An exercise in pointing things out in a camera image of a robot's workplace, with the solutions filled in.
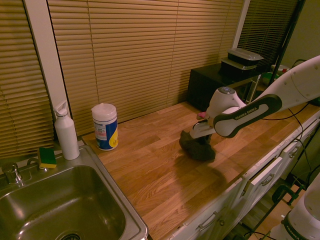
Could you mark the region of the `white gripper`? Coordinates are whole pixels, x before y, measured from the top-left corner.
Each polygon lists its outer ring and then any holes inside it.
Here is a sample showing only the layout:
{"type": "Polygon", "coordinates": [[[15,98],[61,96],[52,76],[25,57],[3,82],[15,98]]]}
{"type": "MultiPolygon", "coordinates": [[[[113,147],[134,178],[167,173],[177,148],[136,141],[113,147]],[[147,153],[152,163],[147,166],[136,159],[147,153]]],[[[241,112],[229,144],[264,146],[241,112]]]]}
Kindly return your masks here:
{"type": "Polygon", "coordinates": [[[198,121],[190,130],[189,134],[193,139],[205,137],[207,145],[211,143],[211,136],[216,130],[208,124],[206,119],[198,121]]]}

